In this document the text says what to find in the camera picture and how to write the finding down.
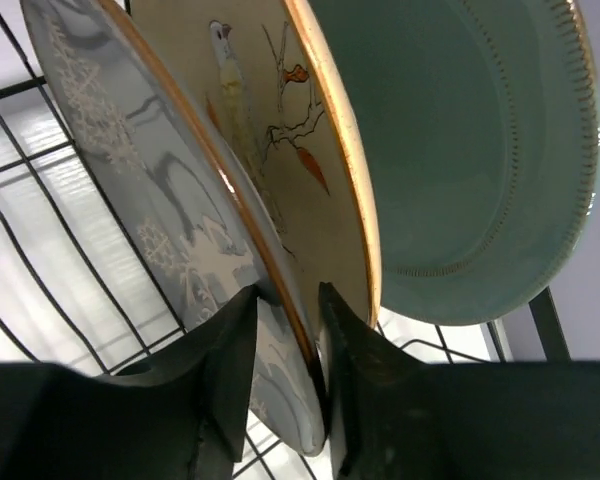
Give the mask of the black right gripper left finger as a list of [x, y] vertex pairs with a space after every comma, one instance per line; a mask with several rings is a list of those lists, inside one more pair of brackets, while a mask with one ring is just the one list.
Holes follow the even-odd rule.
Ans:
[[243, 456], [258, 289], [242, 288], [210, 320], [99, 381], [112, 386], [100, 479], [229, 479]]

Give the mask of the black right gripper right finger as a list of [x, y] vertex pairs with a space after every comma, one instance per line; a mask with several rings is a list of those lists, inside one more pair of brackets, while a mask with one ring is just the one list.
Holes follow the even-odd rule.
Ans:
[[336, 479], [428, 479], [430, 398], [423, 364], [359, 319], [331, 283], [319, 286], [329, 367]]

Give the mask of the grey reindeer snowflake plate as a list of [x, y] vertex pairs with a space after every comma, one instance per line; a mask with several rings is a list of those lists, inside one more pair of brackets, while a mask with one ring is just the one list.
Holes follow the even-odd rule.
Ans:
[[26, 28], [82, 155], [187, 328], [255, 286], [250, 409], [297, 452], [327, 437], [320, 359], [300, 290], [247, 172], [113, 1], [25, 1]]

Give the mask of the teal green ridged plate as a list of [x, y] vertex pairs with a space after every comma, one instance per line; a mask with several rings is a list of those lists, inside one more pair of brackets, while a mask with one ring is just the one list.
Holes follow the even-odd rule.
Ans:
[[600, 161], [574, 1], [315, 1], [377, 208], [382, 305], [491, 321], [572, 256]]

